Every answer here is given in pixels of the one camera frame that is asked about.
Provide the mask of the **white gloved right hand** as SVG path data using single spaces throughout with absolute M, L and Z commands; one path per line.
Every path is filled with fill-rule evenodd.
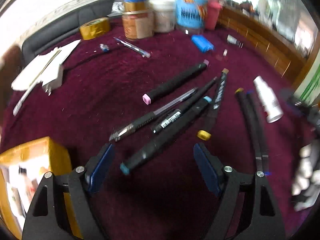
M 319 140 L 302 147 L 291 186 L 296 212 L 312 207 L 319 197 Z

